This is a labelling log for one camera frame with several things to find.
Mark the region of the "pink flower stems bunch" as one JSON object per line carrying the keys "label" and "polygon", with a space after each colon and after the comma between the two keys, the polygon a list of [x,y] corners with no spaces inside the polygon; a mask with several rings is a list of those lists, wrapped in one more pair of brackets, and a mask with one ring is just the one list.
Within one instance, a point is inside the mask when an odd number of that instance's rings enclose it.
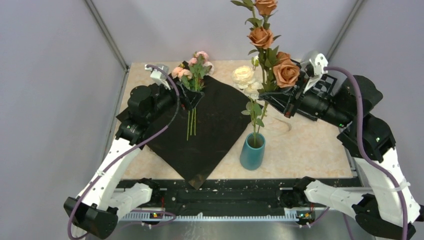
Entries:
{"label": "pink flower stems bunch", "polygon": [[[185,76],[182,79],[177,77],[178,66],[171,71],[172,78],[178,78],[189,90],[202,91],[205,87],[204,77],[214,71],[214,65],[209,61],[209,55],[205,51],[196,51],[187,64],[187,70],[190,70],[190,79]],[[194,110],[188,110],[186,140],[188,141],[192,135],[196,136],[196,131],[197,108],[195,107]]]}

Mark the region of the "orange rose stem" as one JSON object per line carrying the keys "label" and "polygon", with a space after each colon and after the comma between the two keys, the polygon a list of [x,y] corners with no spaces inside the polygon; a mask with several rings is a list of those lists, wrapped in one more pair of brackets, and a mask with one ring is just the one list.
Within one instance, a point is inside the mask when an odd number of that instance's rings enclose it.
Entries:
{"label": "orange rose stem", "polygon": [[[252,26],[249,29],[248,39],[253,45],[251,54],[256,54],[259,67],[255,70],[255,76],[261,82],[263,92],[275,90],[289,90],[298,81],[300,68],[291,60],[291,55],[273,47],[278,38],[271,30],[269,19],[275,14],[278,1],[276,0],[233,0],[232,4],[244,7],[252,14],[246,22]],[[267,113],[267,106],[262,108],[262,121]]]}

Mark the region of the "black wrapping sheet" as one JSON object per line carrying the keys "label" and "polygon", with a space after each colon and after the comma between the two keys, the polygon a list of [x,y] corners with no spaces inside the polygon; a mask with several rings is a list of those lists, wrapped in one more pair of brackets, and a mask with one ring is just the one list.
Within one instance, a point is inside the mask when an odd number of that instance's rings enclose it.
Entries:
{"label": "black wrapping sheet", "polygon": [[211,76],[203,81],[205,95],[196,107],[196,136],[187,140],[188,110],[170,108],[152,125],[154,132],[165,125],[168,129],[143,147],[125,179],[180,176],[198,189],[230,152],[251,123],[242,114],[248,97]]}

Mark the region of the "white flower stem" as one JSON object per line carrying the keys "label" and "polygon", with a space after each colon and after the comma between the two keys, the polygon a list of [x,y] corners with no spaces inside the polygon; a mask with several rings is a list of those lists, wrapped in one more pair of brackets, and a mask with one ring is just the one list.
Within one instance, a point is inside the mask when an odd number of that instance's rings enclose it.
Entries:
{"label": "white flower stem", "polygon": [[260,147],[259,130],[260,127],[265,126],[261,119],[263,110],[258,103],[259,90],[262,88],[262,83],[256,78],[256,68],[259,67],[259,65],[259,57],[255,56],[251,58],[251,66],[240,66],[231,73],[231,79],[234,85],[249,99],[245,110],[241,113],[245,116],[250,116],[253,126],[253,143],[251,145],[253,148]]}

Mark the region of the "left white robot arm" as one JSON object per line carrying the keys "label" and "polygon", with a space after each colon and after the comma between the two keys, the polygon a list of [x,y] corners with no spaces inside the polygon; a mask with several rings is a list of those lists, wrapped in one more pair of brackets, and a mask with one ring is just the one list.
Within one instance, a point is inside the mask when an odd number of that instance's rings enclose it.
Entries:
{"label": "left white robot arm", "polygon": [[160,202],[158,185],[147,178],[123,193],[115,190],[144,146],[169,128],[166,124],[154,131],[154,121],[170,108],[176,113],[181,109],[194,110],[205,95],[204,85],[186,74],[171,76],[163,64],[146,64],[144,68],[153,84],[131,90],[127,107],[117,115],[120,125],[109,152],[85,188],[64,202],[70,239],[74,238],[72,227],[83,230],[84,235],[107,239],[126,214],[142,204],[154,207]]}

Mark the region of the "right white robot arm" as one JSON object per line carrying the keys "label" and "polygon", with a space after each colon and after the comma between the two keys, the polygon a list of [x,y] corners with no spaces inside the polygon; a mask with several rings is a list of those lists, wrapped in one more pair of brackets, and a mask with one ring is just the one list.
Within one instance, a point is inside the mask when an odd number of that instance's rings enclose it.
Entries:
{"label": "right white robot arm", "polygon": [[341,67],[332,70],[346,76],[332,96],[309,89],[319,75],[307,67],[295,86],[261,92],[259,99],[285,117],[300,112],[341,128],[337,139],[361,168],[372,192],[349,192],[305,176],[292,190],[282,192],[281,204],[285,208],[323,205],[353,218],[375,237],[409,240],[416,233],[414,223],[424,220],[424,207],[410,192],[391,128],[371,113],[383,94],[365,76],[353,75]]}

